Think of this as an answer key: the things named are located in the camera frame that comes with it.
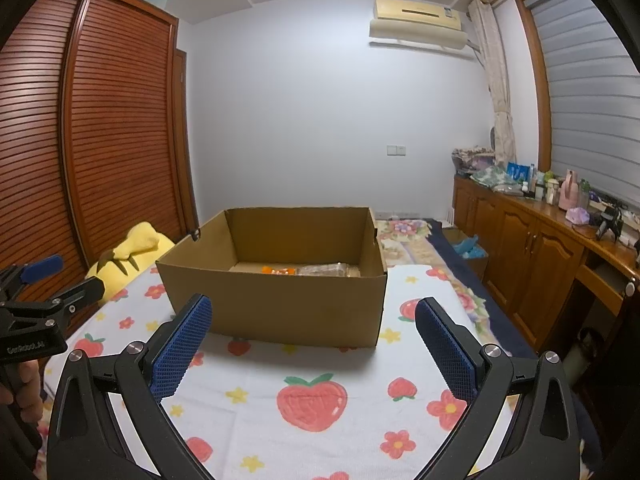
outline small cardboard box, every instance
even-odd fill
[[[468,238],[460,229],[457,227],[446,227],[442,230],[442,234],[449,241],[451,245],[459,244],[462,240]],[[486,266],[489,263],[489,256],[485,256],[484,258],[473,258],[470,260],[465,260],[466,264],[471,268],[473,272],[476,273],[480,281],[484,280],[484,272],[486,270]]]
[[[158,260],[176,312],[211,300],[210,332],[308,346],[378,341],[386,265],[368,208],[243,208],[219,213]],[[263,274],[262,267],[349,264],[350,276]]]

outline yellow plush toy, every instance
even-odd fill
[[[104,283],[102,305],[174,246],[163,234],[156,232],[149,222],[133,226],[127,238],[111,251],[105,251],[89,269],[87,277],[97,276]]]

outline gray roller blind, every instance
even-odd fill
[[[551,169],[640,207],[640,75],[591,0],[526,0],[545,56]]]

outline beige curtain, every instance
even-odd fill
[[[469,5],[469,14],[478,35],[489,91],[494,101],[495,161],[498,166],[506,168],[510,161],[516,162],[516,141],[511,121],[511,99],[502,38],[490,5],[481,0],[473,0]]]

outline human hand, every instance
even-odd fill
[[[24,383],[15,396],[15,400],[20,406],[20,416],[24,422],[36,423],[42,418],[38,362],[27,361],[18,364],[18,374]],[[0,385],[0,404],[12,404],[13,402],[12,393]]]

